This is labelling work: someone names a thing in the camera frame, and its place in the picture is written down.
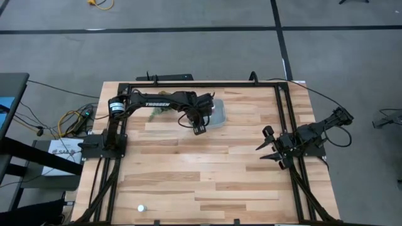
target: wooden table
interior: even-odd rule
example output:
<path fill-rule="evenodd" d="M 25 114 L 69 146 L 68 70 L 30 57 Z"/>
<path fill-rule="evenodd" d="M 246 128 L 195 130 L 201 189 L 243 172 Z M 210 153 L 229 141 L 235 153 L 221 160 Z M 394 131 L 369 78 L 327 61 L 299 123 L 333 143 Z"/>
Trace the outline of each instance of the wooden table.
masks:
<path fill-rule="evenodd" d="M 104 83 L 96 117 L 107 115 L 107 101 L 116 96 L 118 84 Z M 298 126 L 314 122 L 307 90 L 292 83 L 289 87 Z M 181 114 L 175 111 L 148 122 L 153 109 L 137 110 L 128 119 L 129 141 L 120 167 L 112 223 L 233 223 L 235 218 L 241 223 L 298 221 L 288 170 L 280 170 L 274 161 L 259 159 L 272 153 L 271 147 L 255 151 L 263 142 L 265 126 L 271 125 L 276 135 L 281 132 L 274 89 L 140 88 L 150 94 L 161 90 L 195 91 L 198 95 L 215 92 L 215 98 L 224 101 L 227 122 L 195 136 L 192 129 L 177 124 Z M 107 119 L 96 121 L 94 131 L 100 133 L 106 124 Z M 317 158 L 305 161 L 312 192 L 329 214 L 339 218 L 327 167 Z M 73 220 L 88 207 L 97 162 L 85 162 Z M 308 218 L 305 197 L 300 193 Z M 108 196 L 101 220 L 106 216 Z M 138 212 L 138 205 L 147 206 L 148 211 Z"/>

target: green object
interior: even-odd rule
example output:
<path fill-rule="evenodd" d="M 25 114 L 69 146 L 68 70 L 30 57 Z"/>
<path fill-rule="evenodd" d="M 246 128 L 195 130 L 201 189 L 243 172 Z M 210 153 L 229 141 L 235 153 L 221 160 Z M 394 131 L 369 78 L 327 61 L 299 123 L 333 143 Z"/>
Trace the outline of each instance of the green object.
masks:
<path fill-rule="evenodd" d="M 158 93 L 159 95 L 170 95 L 168 92 L 161 91 Z M 150 115 L 148 122 L 151 122 L 155 116 L 158 116 L 166 111 L 171 110 L 170 107 L 154 107 L 152 114 Z"/>

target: black metal frame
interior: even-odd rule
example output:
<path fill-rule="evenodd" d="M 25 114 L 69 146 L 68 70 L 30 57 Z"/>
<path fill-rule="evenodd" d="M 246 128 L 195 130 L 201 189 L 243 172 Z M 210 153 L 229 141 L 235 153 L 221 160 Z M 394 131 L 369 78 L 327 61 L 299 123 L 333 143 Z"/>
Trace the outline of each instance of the black metal frame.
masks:
<path fill-rule="evenodd" d="M 282 81 L 280 81 L 280 82 L 259 82 L 255 72 L 251 73 L 249 82 L 186 82 L 186 83 L 159 82 L 158 76 L 154 76 L 153 82 L 150 82 L 150 83 L 120 83 L 117 94 L 121 94 L 121 92 L 123 92 L 124 90 L 127 90 L 130 93 L 130 91 L 133 88 L 146 88 L 146 87 L 272 87 L 272 88 L 274 88 L 274 91 L 275 91 L 282 131 L 286 132 L 288 129 L 286 126 L 285 112 L 283 110 L 281 91 L 283 91 L 285 93 L 286 106 L 288 108 L 288 113 L 290 116 L 291 129 L 295 130 L 297 127 L 295 115 L 293 112 L 293 106 L 291 103 L 291 97 L 290 97 L 288 83 L 282 82 Z M 120 134 L 126 133 L 126 124 L 127 124 L 127 119 L 123 121 L 121 130 L 120 130 Z M 119 172 L 119 167 L 120 167 L 120 163 L 121 163 L 121 158 L 116 159 L 114 169 L 113 169 L 110 177 L 108 177 L 108 179 L 107 179 L 110 160 L 111 160 L 110 158 L 106 158 L 106 160 L 105 160 L 98 195 L 96 196 L 94 201 L 92 203 L 90 203 L 90 208 L 87 210 L 88 212 L 86 211 L 84 213 L 83 217 L 79 218 L 76 221 L 76 223 L 75 223 L 76 225 L 95 225 L 95 224 L 96 225 L 99 225 L 99 224 L 109 225 L 111 223 L 112 215 L 113 215 L 113 208 L 114 208 L 114 198 L 116 196 L 116 190 L 117 190 L 117 178 L 118 178 L 118 172 Z M 326 216 L 324 218 L 322 217 L 324 221 L 331 220 L 330 222 L 320 222 L 320 224 L 335 223 L 336 225 L 339 225 L 339 224 L 345 225 L 344 223 L 342 223 L 340 221 L 336 221 L 331 216 L 329 216 L 328 213 L 320 206 L 317 199 L 315 199 L 314 196 L 312 195 L 310 188 L 309 188 L 307 170 L 305 167 L 305 162 L 304 162 L 303 156 L 298 158 L 298 165 L 300 168 L 301 175 L 298 174 L 295 166 L 293 166 L 290 168 L 290 178 L 291 178 L 293 195 L 295 198 L 296 213 L 297 213 L 299 223 L 318 222 L 316 215 L 315 215 L 315 211 L 317 211 L 321 217 Z M 301 190 L 306 194 L 306 197 L 307 197 L 308 212 L 310 215 L 309 220 L 305 220 L 305 217 L 303 214 L 302 201 L 301 201 L 300 193 L 299 193 L 299 189 L 298 189 L 299 186 L 300 186 Z M 103 199 L 104 195 L 106 194 L 106 191 L 109 188 L 111 188 L 111 192 L 110 192 L 110 197 L 109 197 L 109 204 L 107 207 L 106 221 L 99 221 L 99 217 L 100 217 L 100 213 L 101 213 L 100 210 L 101 210 L 101 205 L 102 205 L 102 199 Z M 89 219 L 90 219 L 92 213 L 94 213 L 94 212 L 95 212 L 94 221 L 89 222 Z"/>

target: floor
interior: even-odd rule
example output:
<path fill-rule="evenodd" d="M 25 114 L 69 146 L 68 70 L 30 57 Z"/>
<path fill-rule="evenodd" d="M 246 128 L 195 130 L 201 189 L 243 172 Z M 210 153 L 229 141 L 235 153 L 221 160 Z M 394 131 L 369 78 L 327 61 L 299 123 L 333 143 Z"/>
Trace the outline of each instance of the floor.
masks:
<path fill-rule="evenodd" d="M 283 27 L 401 25 L 399 0 L 277 0 Z M 0 30 L 74 30 L 168 28 L 189 26 L 275 26 L 269 0 L 119 0 L 109 11 L 86 1 L 9 0 Z M 288 58 L 276 31 L 183 33 L 105 33 L 0 35 L 2 72 L 28 72 L 32 80 L 76 92 L 99 95 L 103 81 L 134 80 L 150 74 L 192 73 L 196 80 L 284 78 L 340 102 L 355 120 L 348 130 L 352 146 L 326 144 L 327 160 L 342 220 L 400 225 L 402 191 L 401 128 L 373 129 L 378 109 L 398 108 L 402 90 L 402 30 L 284 31 Z M 334 104 L 310 93 L 316 119 Z M 93 102 L 29 84 L 23 97 L 45 123 L 55 125 L 67 110 Z M 20 113 L 27 114 L 23 107 Z M 329 134 L 342 142 L 341 132 Z M 37 137 L 12 124 L 8 136 L 26 144 Z M 16 181 L 7 177 L 3 184 Z M 7 210 L 15 187 L 0 189 L 0 211 Z M 60 192 L 26 191 L 21 205 L 54 200 Z"/>

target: black floor stripe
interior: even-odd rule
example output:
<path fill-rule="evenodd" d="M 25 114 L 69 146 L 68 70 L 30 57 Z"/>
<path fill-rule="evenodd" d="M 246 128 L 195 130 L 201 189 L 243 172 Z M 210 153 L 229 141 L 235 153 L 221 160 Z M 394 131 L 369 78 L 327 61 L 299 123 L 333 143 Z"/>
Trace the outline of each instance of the black floor stripe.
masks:
<path fill-rule="evenodd" d="M 279 17 L 278 6 L 276 5 L 276 0 L 271 0 L 271 7 L 274 15 L 276 34 L 278 35 L 278 41 L 281 50 L 283 65 L 285 67 L 285 79 L 293 80 L 293 75 L 291 73 L 290 62 L 288 57 L 288 50 L 286 49 L 285 38 L 283 37 L 282 25 Z"/>
<path fill-rule="evenodd" d="M 2 13 L 4 12 L 4 10 L 6 9 L 6 6 L 8 4 L 10 0 L 4 0 L 4 2 L 2 3 L 2 5 L 0 6 L 0 16 L 2 15 Z"/>
<path fill-rule="evenodd" d="M 206 32 L 206 31 L 274 31 L 274 26 L 219 26 L 187 28 L 118 28 L 103 30 L 0 30 L 0 35 L 61 35 L 61 34 L 118 34 L 118 33 L 166 33 L 166 32 Z"/>
<path fill-rule="evenodd" d="M 375 26 L 284 26 L 283 31 L 362 31 L 362 30 L 401 30 L 402 25 Z"/>

